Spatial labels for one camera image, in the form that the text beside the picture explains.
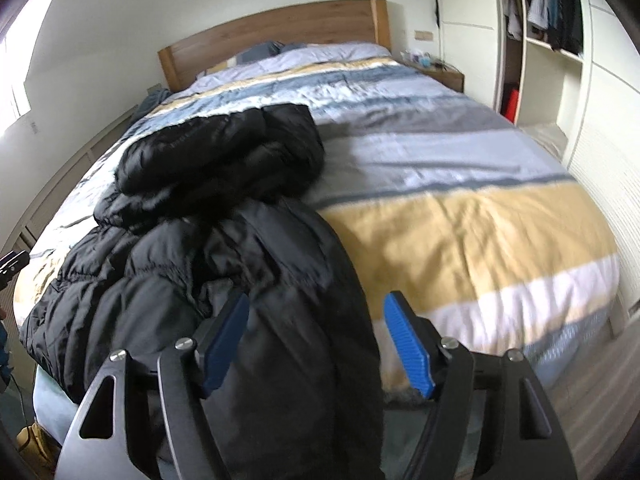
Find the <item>wall socket plate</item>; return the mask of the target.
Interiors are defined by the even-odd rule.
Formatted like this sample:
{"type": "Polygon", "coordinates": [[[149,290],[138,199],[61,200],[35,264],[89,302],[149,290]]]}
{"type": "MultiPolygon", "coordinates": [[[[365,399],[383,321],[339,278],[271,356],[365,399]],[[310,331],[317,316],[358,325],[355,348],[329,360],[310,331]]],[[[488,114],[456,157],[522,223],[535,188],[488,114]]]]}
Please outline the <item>wall socket plate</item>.
{"type": "Polygon", "coordinates": [[[414,32],[414,39],[416,41],[433,41],[434,34],[428,30],[416,30],[414,32]]]}

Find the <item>tan boot on floor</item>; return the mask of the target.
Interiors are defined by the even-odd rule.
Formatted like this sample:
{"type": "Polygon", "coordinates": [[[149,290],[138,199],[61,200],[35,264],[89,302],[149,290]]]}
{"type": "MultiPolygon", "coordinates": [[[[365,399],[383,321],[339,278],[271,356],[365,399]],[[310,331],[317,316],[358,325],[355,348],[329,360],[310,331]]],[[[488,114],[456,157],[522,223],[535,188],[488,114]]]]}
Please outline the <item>tan boot on floor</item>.
{"type": "Polygon", "coordinates": [[[62,446],[38,422],[21,429],[15,438],[17,452],[32,466],[55,470],[62,446]]]}

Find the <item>wooden nightstand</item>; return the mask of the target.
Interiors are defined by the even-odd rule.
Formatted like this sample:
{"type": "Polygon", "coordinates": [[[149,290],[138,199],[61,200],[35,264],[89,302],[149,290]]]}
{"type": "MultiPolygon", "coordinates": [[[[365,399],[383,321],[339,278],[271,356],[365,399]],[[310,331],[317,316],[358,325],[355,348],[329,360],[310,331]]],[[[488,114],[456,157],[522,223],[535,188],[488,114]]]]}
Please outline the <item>wooden nightstand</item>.
{"type": "Polygon", "coordinates": [[[464,92],[464,75],[450,65],[442,64],[441,62],[431,63],[428,65],[403,60],[400,60],[400,62],[405,66],[414,68],[423,75],[437,80],[451,90],[457,91],[459,93],[464,92]]]}

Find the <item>striped duvet cover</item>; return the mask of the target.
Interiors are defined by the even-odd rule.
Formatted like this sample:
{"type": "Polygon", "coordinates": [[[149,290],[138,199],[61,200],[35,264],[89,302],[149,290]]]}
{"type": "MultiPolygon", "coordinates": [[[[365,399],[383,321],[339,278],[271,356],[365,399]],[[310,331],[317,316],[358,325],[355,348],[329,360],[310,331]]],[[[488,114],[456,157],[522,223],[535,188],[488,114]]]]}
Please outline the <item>striped duvet cover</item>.
{"type": "Polygon", "coordinates": [[[305,195],[337,232],[374,318],[400,290],[473,350],[524,351],[554,385],[608,318],[616,241],[586,190],[484,104],[395,61],[376,44],[326,44],[204,76],[137,120],[82,176],[17,279],[24,320],[135,140],[193,117],[291,102],[326,150],[305,195]]]}

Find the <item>red box in wardrobe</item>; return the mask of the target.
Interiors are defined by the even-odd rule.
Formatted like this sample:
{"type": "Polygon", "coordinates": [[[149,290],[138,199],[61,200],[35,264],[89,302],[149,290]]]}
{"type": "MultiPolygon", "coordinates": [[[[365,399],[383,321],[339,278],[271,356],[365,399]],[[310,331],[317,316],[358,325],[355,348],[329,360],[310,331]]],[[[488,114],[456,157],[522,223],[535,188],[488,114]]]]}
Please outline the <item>red box in wardrobe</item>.
{"type": "Polygon", "coordinates": [[[520,90],[516,84],[507,84],[503,89],[500,114],[509,122],[514,124],[518,101],[520,100],[520,90]]]}

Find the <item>dark cloth beside bed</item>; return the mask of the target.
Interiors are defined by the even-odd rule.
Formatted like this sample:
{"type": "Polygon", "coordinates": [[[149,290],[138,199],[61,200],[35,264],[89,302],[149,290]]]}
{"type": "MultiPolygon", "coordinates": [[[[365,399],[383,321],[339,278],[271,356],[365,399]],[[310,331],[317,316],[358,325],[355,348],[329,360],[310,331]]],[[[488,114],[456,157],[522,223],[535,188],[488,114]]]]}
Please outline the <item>dark cloth beside bed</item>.
{"type": "Polygon", "coordinates": [[[134,114],[131,115],[130,124],[133,125],[135,122],[151,113],[152,110],[155,110],[160,104],[162,104],[166,99],[171,96],[171,92],[164,87],[157,88],[152,90],[140,103],[137,109],[134,111],[134,114]]]}

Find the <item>black puffer jacket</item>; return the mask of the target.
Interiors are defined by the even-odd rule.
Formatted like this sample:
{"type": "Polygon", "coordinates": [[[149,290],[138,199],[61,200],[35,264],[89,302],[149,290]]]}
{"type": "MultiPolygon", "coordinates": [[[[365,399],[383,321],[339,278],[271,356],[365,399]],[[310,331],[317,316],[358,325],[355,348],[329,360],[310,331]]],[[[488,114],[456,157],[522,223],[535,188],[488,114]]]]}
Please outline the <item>black puffer jacket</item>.
{"type": "Polygon", "coordinates": [[[108,354],[150,362],[250,302],[222,386],[203,404],[235,479],[378,479],[380,352],[356,271],[302,196],[324,148],[302,104],[195,117],[137,140],[21,327],[79,402],[108,354]]]}

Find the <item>blue grey pillow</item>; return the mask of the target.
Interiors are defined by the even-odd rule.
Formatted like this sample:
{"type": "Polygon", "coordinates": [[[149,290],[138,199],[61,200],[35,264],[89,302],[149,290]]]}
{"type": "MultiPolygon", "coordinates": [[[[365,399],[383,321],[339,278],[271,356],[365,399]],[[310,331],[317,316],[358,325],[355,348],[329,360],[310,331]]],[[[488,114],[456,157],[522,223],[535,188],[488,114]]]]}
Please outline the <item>blue grey pillow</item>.
{"type": "Polygon", "coordinates": [[[290,44],[284,44],[279,41],[264,41],[235,55],[235,63],[238,65],[255,63],[265,60],[266,58],[272,58],[273,56],[281,53],[306,47],[307,45],[304,42],[291,42],[290,44]]]}

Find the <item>wooden headboard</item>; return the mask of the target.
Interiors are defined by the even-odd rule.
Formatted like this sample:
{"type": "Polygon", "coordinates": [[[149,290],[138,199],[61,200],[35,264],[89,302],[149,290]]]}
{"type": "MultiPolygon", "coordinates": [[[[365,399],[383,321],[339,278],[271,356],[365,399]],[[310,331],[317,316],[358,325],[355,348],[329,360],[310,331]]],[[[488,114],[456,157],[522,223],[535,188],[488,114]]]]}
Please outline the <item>wooden headboard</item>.
{"type": "Polygon", "coordinates": [[[373,42],[390,49],[386,0],[326,0],[294,4],[237,18],[202,30],[157,52],[173,92],[189,88],[201,70],[255,44],[344,44],[373,42]]]}

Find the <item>white built-in wardrobe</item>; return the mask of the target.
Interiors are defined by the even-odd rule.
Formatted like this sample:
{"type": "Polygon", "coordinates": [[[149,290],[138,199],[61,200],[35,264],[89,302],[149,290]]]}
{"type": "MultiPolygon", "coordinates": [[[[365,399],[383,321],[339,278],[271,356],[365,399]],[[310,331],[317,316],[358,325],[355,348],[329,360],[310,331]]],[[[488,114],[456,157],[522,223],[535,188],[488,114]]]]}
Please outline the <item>white built-in wardrobe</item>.
{"type": "Polygon", "coordinates": [[[581,56],[506,36],[502,0],[436,0],[440,55],[468,96],[500,112],[516,84],[514,124],[559,157],[608,219],[620,253],[614,330],[639,317],[639,51],[608,4],[580,0],[581,56]]]}

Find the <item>hanging clothes in wardrobe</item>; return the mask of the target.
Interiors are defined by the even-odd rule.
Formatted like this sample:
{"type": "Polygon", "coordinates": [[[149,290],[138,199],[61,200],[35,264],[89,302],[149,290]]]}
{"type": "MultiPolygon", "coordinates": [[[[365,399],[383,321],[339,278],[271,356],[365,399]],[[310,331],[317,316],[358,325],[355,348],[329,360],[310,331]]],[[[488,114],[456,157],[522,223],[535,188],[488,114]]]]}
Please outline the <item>hanging clothes in wardrobe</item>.
{"type": "Polygon", "coordinates": [[[502,0],[506,36],[526,36],[544,42],[553,51],[581,56],[584,50],[580,0],[502,0]]]}

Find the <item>items on nightstand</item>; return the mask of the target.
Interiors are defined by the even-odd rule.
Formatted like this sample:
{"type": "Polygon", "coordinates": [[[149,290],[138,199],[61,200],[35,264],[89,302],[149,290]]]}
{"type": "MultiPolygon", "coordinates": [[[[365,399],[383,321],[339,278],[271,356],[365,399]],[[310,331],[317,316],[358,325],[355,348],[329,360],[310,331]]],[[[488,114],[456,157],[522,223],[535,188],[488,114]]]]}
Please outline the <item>items on nightstand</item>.
{"type": "Polygon", "coordinates": [[[424,70],[444,70],[447,67],[446,63],[439,58],[419,50],[402,50],[400,59],[410,66],[424,68],[424,70]]]}

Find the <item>bright window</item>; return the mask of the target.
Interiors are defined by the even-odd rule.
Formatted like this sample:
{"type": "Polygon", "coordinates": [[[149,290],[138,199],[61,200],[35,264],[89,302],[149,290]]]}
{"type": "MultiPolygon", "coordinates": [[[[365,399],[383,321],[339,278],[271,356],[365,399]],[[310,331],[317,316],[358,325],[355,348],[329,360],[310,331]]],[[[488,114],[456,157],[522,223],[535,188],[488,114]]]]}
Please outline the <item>bright window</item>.
{"type": "Polygon", "coordinates": [[[1,40],[1,132],[5,133],[30,111],[25,90],[32,50],[20,38],[1,40]]]}

